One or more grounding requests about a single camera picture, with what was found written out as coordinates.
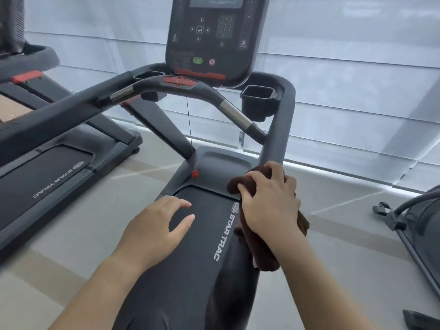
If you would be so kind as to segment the person's right hand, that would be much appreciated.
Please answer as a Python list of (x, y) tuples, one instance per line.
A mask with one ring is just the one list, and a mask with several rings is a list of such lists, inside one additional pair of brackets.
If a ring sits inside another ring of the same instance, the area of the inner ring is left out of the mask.
[(275, 255), (307, 249), (307, 239), (297, 225), (300, 201), (295, 195), (296, 179), (288, 176), (284, 181), (279, 163), (269, 161), (265, 166), (271, 169), (270, 179), (258, 171), (246, 174), (256, 183), (256, 209), (252, 216), (245, 216), (248, 226)]

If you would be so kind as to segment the person's left hand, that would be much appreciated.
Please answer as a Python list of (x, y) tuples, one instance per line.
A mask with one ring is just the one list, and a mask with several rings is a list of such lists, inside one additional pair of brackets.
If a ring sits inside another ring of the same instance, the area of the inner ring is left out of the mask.
[(147, 205), (129, 222), (111, 258), (140, 273), (157, 265), (180, 244), (168, 241), (173, 215), (190, 207), (189, 201), (174, 196), (163, 196)]

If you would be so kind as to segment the brown cleaning cloth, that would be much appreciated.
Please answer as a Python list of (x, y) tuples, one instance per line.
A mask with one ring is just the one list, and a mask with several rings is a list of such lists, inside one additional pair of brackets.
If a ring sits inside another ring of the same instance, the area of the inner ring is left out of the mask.
[[(258, 166), (251, 171), (261, 172), (265, 177), (270, 179), (272, 177), (271, 169), (266, 167), (265, 165)], [(227, 186), (227, 189), (232, 194), (240, 194), (238, 189), (238, 184), (243, 184), (250, 194), (253, 196), (256, 193), (256, 183), (252, 180), (251, 177), (247, 175), (234, 177)], [(284, 172), (284, 181), (287, 181), (287, 177)], [(254, 233), (250, 227), (248, 226), (244, 212), (242, 210), (242, 202), (240, 199), (240, 221), (237, 227), (235, 228), (235, 233), (238, 236), (242, 236), (242, 238), (247, 243), (255, 262), (255, 266), (264, 272), (273, 272), (277, 270), (281, 265), (279, 264), (276, 256), (273, 254), (272, 250), (268, 247), (268, 245), (264, 242), (264, 240), (259, 237), (256, 233)], [(302, 214), (300, 209), (297, 214), (297, 225), (299, 230), (303, 233), (303, 235), (307, 236), (307, 232), (310, 228), (310, 224), (306, 217)]]

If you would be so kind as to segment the person's right forearm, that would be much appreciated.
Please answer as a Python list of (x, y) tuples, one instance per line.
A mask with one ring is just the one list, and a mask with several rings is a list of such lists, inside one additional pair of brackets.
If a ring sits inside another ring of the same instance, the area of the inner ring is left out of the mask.
[(305, 330), (377, 330), (349, 298), (301, 233), (272, 247)]

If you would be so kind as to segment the person's left forearm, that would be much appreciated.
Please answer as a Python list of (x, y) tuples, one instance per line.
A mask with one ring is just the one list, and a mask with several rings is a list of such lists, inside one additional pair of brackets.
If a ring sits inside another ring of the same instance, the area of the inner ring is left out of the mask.
[(112, 330), (124, 300), (145, 269), (139, 260), (110, 255), (48, 330)]

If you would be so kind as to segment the dark grey treadmill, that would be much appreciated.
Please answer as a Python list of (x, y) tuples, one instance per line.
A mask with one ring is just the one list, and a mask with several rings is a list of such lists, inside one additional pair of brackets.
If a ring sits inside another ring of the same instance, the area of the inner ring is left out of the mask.
[[(45, 74), (60, 60), (25, 40), (24, 13), (24, 0), (0, 0), (0, 133), (72, 94)], [(26, 152), (0, 144), (0, 268), (142, 143), (139, 132), (99, 114)]]
[[(258, 161), (244, 154), (209, 146), (195, 149), (157, 105), (166, 94), (213, 105), (249, 138), (262, 145)], [(212, 87), (204, 81), (171, 73), (166, 63), (127, 71), (94, 87), (52, 103), (32, 116), (19, 117), (0, 133), (0, 144), (34, 149), (99, 112), (121, 105), (173, 148), (184, 162), (161, 191), (189, 201), (171, 219), (172, 228), (190, 210), (195, 222), (189, 235), (160, 264), (140, 276), (122, 305), (114, 330), (129, 330), (155, 312), (175, 330), (245, 330), (260, 276), (243, 239), (239, 197), (227, 189), (235, 176), (268, 161), (283, 163), (295, 109), (289, 80), (252, 71), (236, 88)], [(192, 178), (192, 161), (198, 172)]]

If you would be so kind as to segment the white window blind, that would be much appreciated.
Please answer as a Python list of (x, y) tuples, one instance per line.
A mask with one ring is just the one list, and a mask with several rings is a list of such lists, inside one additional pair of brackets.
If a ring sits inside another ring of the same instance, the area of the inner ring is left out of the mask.
[[(173, 0), (25, 0), (26, 39), (78, 92), (165, 62)], [(440, 0), (270, 0), (255, 71), (288, 79), (286, 159), (425, 191), (440, 184)]]

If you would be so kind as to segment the black treadmill console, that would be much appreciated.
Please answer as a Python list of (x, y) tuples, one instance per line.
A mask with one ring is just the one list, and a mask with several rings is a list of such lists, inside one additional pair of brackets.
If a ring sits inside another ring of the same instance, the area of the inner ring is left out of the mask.
[(253, 71), (270, 0), (173, 0), (165, 63), (171, 73), (236, 88)]

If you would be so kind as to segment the grey exercise machine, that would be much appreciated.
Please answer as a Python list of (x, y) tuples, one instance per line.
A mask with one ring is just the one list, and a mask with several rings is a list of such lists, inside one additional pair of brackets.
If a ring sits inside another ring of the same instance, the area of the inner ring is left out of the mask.
[(396, 209), (382, 201), (372, 211), (397, 233), (440, 300), (440, 184)]

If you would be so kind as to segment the black machine base foot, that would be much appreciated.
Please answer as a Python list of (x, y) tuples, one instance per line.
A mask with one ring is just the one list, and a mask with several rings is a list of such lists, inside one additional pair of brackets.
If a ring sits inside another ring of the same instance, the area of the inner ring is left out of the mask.
[(406, 309), (403, 316), (409, 330), (440, 330), (440, 319)]

